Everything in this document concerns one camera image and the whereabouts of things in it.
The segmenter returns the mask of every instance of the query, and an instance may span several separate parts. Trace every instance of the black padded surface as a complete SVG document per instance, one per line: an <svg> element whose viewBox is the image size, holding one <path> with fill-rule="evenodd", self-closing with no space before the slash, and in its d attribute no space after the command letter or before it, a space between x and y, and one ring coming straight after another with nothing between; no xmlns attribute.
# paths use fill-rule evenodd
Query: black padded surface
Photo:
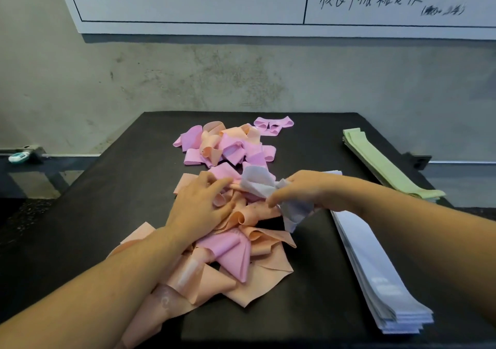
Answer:
<svg viewBox="0 0 496 349"><path fill-rule="evenodd" d="M42 221L0 256L0 321L46 296L102 261L129 233L148 221L165 224L174 190L184 172L184 155L172 143L196 124L222 120L227 127L253 123L252 113L145 113L61 196ZM270 171L278 178L300 169L342 170L374 180L343 145L342 130L361 127L368 139L413 182L432 188L380 133L356 113L289 114L292 128L263 137L277 147ZM391 244L383 243L406 287L434 311L435 323L420 335L384 336L375 327L334 223L327 212L304 221L294 233L298 246L285 246L294 273L243 309L223 296L167 321L162 333L142 347L181 339L274 343L402 343L420 345L496 343L496 330L449 285L420 270Z"/></svg>

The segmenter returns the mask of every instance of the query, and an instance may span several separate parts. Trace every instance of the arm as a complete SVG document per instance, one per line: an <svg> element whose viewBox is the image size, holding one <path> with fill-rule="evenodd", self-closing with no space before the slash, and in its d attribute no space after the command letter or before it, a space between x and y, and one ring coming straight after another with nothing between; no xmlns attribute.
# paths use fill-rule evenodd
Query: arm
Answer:
<svg viewBox="0 0 496 349"><path fill-rule="evenodd" d="M365 220L427 271L455 285L496 326L496 223L358 178L299 171L268 199L312 201Z"/></svg>
<svg viewBox="0 0 496 349"><path fill-rule="evenodd" d="M231 182L201 173L177 195L165 227L3 323L0 347L114 347L160 275L231 213L232 204L217 210L212 205Z"/></svg>

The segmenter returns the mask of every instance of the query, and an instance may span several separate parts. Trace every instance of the gray wall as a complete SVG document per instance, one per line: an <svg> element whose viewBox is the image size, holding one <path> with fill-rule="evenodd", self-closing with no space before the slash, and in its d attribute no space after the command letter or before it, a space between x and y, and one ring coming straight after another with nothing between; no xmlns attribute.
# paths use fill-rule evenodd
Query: gray wall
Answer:
<svg viewBox="0 0 496 349"><path fill-rule="evenodd" d="M496 160L492 42L113 39L149 42L86 43L64 0L0 0L0 146L101 151L148 110L353 111L402 152Z"/></svg>

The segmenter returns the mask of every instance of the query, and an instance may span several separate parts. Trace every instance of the person's right arm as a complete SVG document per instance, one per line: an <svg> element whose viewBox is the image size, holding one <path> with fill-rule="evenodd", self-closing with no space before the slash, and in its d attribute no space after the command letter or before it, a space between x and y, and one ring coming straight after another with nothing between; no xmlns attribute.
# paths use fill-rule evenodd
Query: person's right arm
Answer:
<svg viewBox="0 0 496 349"><path fill-rule="evenodd" d="M427 271L455 285L496 327L496 223L358 178L299 171L267 200L299 199L365 220Z"/></svg>

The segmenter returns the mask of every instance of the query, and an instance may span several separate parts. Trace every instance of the stack of green bands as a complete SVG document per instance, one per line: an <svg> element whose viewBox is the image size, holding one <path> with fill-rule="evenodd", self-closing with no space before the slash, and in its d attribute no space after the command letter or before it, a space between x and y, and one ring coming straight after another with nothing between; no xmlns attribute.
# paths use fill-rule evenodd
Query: stack of green bands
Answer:
<svg viewBox="0 0 496 349"><path fill-rule="evenodd" d="M404 192L417 198L436 201L446 195L440 190L426 190L418 187L396 165L388 160L367 140L359 128L343 130L346 146L370 169L375 177L385 186Z"/></svg>

